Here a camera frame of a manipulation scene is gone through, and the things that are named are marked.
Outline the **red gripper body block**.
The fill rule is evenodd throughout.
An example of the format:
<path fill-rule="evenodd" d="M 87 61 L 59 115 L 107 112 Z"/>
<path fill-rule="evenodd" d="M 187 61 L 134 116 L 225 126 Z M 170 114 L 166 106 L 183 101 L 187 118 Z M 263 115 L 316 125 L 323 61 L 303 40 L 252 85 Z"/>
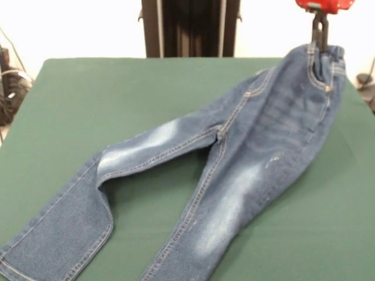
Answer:
<path fill-rule="evenodd" d="M 320 11 L 325 14 L 337 14 L 339 10 L 348 10 L 355 0 L 295 0 L 295 3 L 307 12 Z"/>

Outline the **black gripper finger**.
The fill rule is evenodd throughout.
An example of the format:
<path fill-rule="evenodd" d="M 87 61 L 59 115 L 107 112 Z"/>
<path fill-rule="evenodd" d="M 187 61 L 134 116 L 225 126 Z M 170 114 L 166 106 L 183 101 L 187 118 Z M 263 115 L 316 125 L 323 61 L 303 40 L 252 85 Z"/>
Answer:
<path fill-rule="evenodd" d="M 326 50 L 328 46 L 328 29 L 329 29 L 329 22 L 327 19 L 327 15 L 325 13 L 321 13 L 321 39 L 319 42 L 319 50 Z"/>
<path fill-rule="evenodd" d="M 320 30 L 320 13 L 318 11 L 314 12 L 314 18 L 312 21 L 312 42 L 315 42 L 316 44 L 321 43 L 321 30 Z"/>

